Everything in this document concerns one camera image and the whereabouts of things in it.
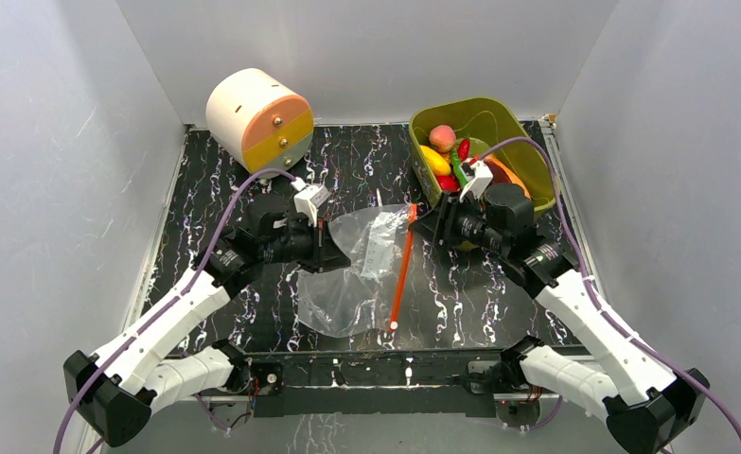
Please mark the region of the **clear zip top bag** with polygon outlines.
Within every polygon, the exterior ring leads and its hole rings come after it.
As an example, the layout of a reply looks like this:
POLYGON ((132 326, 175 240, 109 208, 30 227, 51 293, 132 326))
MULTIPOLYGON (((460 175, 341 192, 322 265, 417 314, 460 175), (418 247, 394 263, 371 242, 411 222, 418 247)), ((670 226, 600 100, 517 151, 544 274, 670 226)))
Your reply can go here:
POLYGON ((332 338, 396 330, 414 247, 409 227, 416 218, 417 207, 401 203, 363 208, 330 222, 333 240, 351 264, 299 274, 299 322, 332 338))

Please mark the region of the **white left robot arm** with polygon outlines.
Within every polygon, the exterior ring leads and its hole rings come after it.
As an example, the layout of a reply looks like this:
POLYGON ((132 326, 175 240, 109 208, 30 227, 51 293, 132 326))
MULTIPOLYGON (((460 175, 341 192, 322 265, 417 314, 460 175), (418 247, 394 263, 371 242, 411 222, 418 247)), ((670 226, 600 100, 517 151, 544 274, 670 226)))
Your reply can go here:
POLYGON ((160 302, 93 354, 63 364, 70 407, 111 447, 132 440, 150 418, 175 402, 211 389, 257 392, 263 381, 247 353, 218 340, 200 353, 168 354, 209 315, 257 280, 265 266, 295 263, 308 272, 334 271, 350 259, 319 214, 327 194, 302 192, 291 201, 253 203, 235 227, 224 227, 160 302))

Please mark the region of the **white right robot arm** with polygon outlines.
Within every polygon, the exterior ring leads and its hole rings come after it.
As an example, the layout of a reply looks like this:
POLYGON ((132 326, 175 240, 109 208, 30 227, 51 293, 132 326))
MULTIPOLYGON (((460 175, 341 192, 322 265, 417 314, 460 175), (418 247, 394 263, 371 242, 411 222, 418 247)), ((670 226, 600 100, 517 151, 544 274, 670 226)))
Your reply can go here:
POLYGON ((495 363, 469 364, 472 392, 531 386, 556 392, 603 421, 628 453, 659 453, 694 424, 706 377, 690 369, 689 383, 639 349, 637 335, 608 323, 575 255, 538 232, 533 203, 518 185, 493 184, 480 197, 444 192, 410 230, 434 246, 469 242, 494 255, 505 276, 570 328, 598 365, 592 369, 526 336, 495 363))

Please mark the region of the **red bell pepper toy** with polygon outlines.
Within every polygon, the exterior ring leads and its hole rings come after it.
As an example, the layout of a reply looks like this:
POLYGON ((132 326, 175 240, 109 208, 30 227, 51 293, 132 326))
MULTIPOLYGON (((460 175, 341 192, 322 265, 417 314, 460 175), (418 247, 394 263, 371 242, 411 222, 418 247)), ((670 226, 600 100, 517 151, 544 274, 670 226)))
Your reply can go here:
POLYGON ((461 186, 453 175, 436 176, 439 187, 445 192, 456 192, 461 186))

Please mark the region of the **green chili pepper toy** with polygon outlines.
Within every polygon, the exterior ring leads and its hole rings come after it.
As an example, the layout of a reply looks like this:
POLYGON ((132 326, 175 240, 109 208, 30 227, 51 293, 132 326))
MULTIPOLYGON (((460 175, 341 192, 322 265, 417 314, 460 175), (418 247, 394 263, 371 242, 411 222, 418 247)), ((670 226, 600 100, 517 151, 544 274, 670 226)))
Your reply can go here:
POLYGON ((463 162, 457 151, 452 150, 450 152, 450 163, 453 175, 457 180, 459 187, 464 188, 468 183, 468 175, 463 168, 463 162))

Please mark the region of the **yellow mango toy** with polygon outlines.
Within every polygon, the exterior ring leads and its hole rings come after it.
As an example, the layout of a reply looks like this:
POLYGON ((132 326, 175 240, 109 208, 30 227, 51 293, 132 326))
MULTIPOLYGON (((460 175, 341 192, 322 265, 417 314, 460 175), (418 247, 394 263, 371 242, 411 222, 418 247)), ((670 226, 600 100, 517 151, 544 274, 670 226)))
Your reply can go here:
POLYGON ((420 145, 419 149, 427 167, 435 177, 449 176, 452 172, 450 161, 431 147, 420 145))

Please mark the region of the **orange brown papaya slice toy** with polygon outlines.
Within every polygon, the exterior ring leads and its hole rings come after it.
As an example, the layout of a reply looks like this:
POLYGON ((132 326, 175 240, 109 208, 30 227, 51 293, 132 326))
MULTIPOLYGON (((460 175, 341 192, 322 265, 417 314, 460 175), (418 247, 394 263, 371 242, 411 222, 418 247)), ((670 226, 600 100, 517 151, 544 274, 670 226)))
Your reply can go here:
POLYGON ((492 174, 492 183, 511 183, 520 187, 528 200, 531 194, 522 179, 502 161, 493 155, 486 156, 484 162, 492 174))

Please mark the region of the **red chili pepper toy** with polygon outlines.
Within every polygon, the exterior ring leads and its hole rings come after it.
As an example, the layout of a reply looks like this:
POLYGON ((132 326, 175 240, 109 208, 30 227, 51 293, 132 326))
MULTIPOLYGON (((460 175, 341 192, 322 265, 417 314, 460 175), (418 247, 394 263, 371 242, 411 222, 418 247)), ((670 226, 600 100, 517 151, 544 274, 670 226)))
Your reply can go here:
POLYGON ((470 151, 470 140, 467 138, 461 140, 456 149, 456 155, 460 163, 464 162, 468 158, 469 151, 470 151))

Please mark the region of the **pink peach toy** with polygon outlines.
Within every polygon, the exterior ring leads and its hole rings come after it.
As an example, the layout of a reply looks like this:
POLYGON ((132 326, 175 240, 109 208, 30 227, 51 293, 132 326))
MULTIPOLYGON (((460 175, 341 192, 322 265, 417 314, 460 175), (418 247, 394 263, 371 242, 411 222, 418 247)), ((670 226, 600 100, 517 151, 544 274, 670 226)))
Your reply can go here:
POLYGON ((440 154, 450 153, 456 141, 456 134, 448 125, 436 126, 429 133, 430 144, 440 154))

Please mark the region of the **olive green plastic bin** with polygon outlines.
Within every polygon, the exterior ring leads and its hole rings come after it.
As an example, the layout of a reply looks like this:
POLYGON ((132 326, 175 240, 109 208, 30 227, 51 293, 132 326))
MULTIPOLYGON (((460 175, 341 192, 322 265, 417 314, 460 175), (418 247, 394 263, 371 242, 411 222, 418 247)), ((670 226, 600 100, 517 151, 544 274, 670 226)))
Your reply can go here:
MULTIPOLYGON (((473 97, 414 113, 408 127, 412 142, 411 164, 430 208, 438 203, 442 188, 421 148, 429 143, 431 130, 440 125, 452 127, 460 139, 467 138, 473 156, 505 139, 528 135, 510 109, 494 98, 473 97)), ((500 148, 492 155, 523 181, 534 204, 535 219, 541 218, 556 205, 547 165, 532 146, 518 142, 500 148)))

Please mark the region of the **round white drawer cabinet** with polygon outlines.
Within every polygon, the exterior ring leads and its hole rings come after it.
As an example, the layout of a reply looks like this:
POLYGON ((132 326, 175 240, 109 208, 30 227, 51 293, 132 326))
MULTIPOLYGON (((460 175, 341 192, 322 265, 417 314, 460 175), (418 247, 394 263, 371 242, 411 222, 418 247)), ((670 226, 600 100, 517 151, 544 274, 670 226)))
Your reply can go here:
POLYGON ((257 68, 222 80, 206 102, 205 119, 216 142, 251 174, 291 169, 314 133, 309 102, 257 68))

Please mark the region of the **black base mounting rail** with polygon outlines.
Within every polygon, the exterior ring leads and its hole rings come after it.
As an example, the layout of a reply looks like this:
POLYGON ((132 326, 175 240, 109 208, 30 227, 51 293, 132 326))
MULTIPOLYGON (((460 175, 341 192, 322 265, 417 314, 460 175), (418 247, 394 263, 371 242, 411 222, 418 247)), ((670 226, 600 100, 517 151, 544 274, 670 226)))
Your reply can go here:
POLYGON ((259 388, 206 390, 204 399, 230 410, 254 403, 257 418, 314 413, 454 413, 512 416, 531 424, 559 395, 547 385, 503 380, 499 348, 254 353, 259 388))

